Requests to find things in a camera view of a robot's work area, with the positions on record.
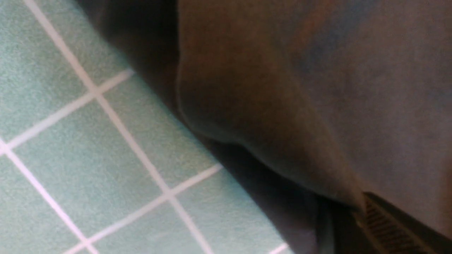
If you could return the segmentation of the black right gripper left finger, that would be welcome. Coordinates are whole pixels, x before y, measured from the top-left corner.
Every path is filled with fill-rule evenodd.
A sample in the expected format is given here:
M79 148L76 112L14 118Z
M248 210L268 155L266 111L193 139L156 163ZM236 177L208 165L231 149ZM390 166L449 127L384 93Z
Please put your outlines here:
M317 211L316 241L318 254L334 254L334 222L331 216L329 204L325 199L318 199Z

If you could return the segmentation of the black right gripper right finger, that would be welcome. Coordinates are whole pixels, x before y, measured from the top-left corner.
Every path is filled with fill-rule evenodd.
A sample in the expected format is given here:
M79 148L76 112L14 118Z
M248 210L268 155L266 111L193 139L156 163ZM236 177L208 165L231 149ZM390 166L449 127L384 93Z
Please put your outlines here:
M451 239L366 192L366 229L383 254L450 254Z

